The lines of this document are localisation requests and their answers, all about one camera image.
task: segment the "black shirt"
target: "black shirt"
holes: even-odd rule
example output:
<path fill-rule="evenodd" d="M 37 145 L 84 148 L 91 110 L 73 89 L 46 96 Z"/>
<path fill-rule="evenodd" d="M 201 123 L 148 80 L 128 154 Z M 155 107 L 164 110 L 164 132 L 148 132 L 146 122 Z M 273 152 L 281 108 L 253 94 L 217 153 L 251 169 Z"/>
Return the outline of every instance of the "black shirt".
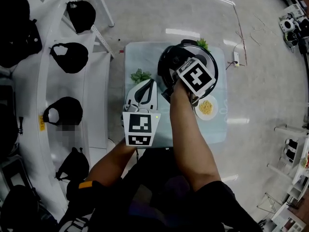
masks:
<path fill-rule="evenodd" d="M 261 232 L 221 181 L 194 192 L 177 168 L 173 149 L 147 149 L 124 179 L 107 188 L 93 181 L 71 188 L 59 230 L 203 229 Z"/>

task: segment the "black bag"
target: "black bag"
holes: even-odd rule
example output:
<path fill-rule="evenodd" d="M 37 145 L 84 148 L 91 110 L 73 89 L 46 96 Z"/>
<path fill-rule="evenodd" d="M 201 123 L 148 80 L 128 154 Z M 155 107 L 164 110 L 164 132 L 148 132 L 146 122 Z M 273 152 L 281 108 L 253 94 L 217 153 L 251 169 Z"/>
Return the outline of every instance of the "black bag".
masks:
<path fill-rule="evenodd" d="M 4 232 L 55 232 L 57 221 L 30 188 L 14 186 L 4 200 L 0 225 Z"/>
<path fill-rule="evenodd" d="M 65 173 L 68 176 L 60 178 L 61 174 Z M 71 153 L 62 163 L 58 172 L 56 173 L 56 178 L 58 180 L 67 179 L 73 181 L 83 181 L 87 178 L 89 174 L 89 163 L 86 156 L 81 152 L 78 152 L 75 147 L 72 148 Z"/>
<path fill-rule="evenodd" d="M 36 20 L 30 20 L 27 0 L 0 0 L 0 65 L 10 68 L 42 50 Z"/>
<path fill-rule="evenodd" d="M 77 33 L 90 30 L 96 20 L 96 10 L 87 1 L 68 2 L 67 11 Z"/>
<path fill-rule="evenodd" d="M 66 48 L 67 51 L 63 55 L 58 55 L 55 51 L 55 47 L 63 47 L 64 49 Z M 66 73 L 78 73 L 88 62 L 87 48 L 84 45 L 75 42 L 55 44 L 53 45 L 50 54 Z"/>
<path fill-rule="evenodd" d="M 50 109 L 56 109 L 59 114 L 59 120 L 55 122 L 49 121 L 49 110 Z M 56 125 L 56 126 L 72 126 L 72 125 L 79 125 L 79 123 L 82 121 L 83 117 L 83 109 L 81 104 L 77 99 L 74 99 L 72 97 L 63 97 L 56 101 L 55 103 L 51 104 L 43 114 L 43 121 L 48 122 L 50 124 Z"/>
<path fill-rule="evenodd" d="M 4 104 L 0 104 L 0 160 L 7 157 L 18 137 L 18 126 L 13 112 Z"/>

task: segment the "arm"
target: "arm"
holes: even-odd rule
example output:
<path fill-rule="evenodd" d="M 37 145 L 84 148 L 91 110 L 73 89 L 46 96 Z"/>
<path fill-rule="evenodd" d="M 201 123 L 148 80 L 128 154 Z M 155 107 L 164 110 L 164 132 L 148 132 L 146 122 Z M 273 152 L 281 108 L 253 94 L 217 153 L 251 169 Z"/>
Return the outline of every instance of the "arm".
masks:
<path fill-rule="evenodd" d="M 171 96 L 170 121 L 175 159 L 193 190 L 197 191 L 210 182 L 221 180 L 181 81 L 176 83 Z"/>
<path fill-rule="evenodd" d="M 112 186 L 121 177 L 135 149 L 136 147 L 127 146 L 123 139 L 94 165 L 86 181 L 96 180 L 106 187 Z"/>

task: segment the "light blue tray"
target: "light blue tray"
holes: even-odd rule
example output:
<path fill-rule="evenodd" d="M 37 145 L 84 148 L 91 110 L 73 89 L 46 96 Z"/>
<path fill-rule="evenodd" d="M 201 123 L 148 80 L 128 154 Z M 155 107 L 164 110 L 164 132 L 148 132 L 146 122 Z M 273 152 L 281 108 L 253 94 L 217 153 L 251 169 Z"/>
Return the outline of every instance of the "light blue tray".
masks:
<path fill-rule="evenodd" d="M 152 78 L 158 83 L 158 110 L 161 113 L 160 122 L 155 133 L 152 147 L 172 147 L 172 129 L 169 119 L 169 103 L 161 95 L 162 78 L 157 75 L 157 66 L 162 52 L 170 45 L 177 43 L 168 42 L 135 42 L 129 43 L 125 48 L 125 96 L 134 87 L 131 74 L 138 68 L 144 72 L 149 71 Z M 218 101 L 218 113 L 209 121 L 201 120 L 197 117 L 199 129 L 208 144 L 219 143 L 226 137 L 227 119 L 227 91 L 225 58 L 223 51 L 217 47 L 209 47 L 211 54 L 215 58 L 219 78 L 216 87 L 211 95 Z"/>

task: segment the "white floor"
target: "white floor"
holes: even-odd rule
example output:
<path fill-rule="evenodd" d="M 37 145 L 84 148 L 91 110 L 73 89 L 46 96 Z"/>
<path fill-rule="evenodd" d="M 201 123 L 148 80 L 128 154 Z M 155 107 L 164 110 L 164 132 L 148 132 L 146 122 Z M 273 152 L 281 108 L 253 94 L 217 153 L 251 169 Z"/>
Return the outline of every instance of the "white floor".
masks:
<path fill-rule="evenodd" d="M 239 24 L 233 6 L 220 0 L 105 0 L 115 22 L 100 28 L 115 51 L 109 85 L 109 137 L 123 137 L 120 115 L 124 93 L 124 54 L 129 42 L 176 41 L 204 38 L 233 61 L 235 48 L 240 63 L 226 71 L 228 86 L 228 132 L 224 143 L 210 145 L 222 179 L 232 188 L 239 203 L 256 220 L 267 215 L 256 206 L 265 192 L 282 200 L 288 183 L 266 167 L 278 164 L 284 138 L 276 125 L 302 126 L 307 102 L 307 79 L 298 49 L 284 44 L 278 14 L 281 0 L 229 0 L 236 4 L 247 51 L 246 65 Z M 167 34 L 183 30 L 183 36 Z"/>

